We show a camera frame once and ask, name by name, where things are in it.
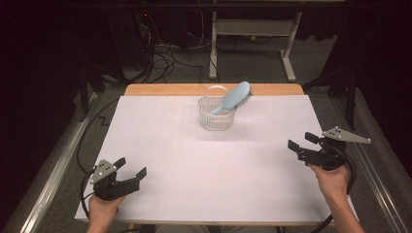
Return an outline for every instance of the plastic basket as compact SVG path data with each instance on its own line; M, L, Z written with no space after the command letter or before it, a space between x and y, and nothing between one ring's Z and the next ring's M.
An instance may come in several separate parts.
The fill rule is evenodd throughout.
M211 90L220 88L227 92L221 85L212 85L206 89L205 94L198 101L199 118L201 125L209 130L222 131L230 128L233 123L235 110L221 110L218 115L210 115L215 108L223 102L223 96L209 96Z

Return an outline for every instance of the wooden table edge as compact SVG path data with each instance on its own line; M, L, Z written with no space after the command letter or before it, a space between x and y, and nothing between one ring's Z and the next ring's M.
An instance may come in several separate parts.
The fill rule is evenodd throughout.
M126 88L124 96L203 96L212 85L231 90L237 83L134 83ZM255 96L304 94L302 86L296 83L251 83L251 87Z

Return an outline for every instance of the brush bristles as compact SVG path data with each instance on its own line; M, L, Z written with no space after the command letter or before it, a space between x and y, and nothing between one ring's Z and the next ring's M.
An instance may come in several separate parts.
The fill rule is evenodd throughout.
M244 105L246 102L248 102L253 95L254 95L254 94L252 93L252 88L251 88L250 91L249 91L248 96L246 96L245 99L243 99L239 104L237 104L237 105L233 108L233 110L237 110L237 109L239 109L240 107L242 107L242 105Z

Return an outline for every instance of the white table surface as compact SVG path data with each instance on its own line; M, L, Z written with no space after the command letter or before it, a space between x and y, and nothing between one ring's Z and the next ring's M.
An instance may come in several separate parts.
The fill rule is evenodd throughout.
M307 225L330 214L315 174L287 147L291 139L320 149L304 140L322 133L308 96L253 96L221 132L200 125L199 98L122 96L96 164L125 157L118 181L144 167L148 175L117 220ZM86 220L81 205L75 218Z

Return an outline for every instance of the hair brush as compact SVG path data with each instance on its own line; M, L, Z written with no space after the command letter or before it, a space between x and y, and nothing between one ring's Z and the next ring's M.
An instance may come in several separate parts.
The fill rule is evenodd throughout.
M236 110L249 101L252 96L252 88L248 82L243 81L231 89L223 98L222 104L210 112L210 115L217 115L221 110Z

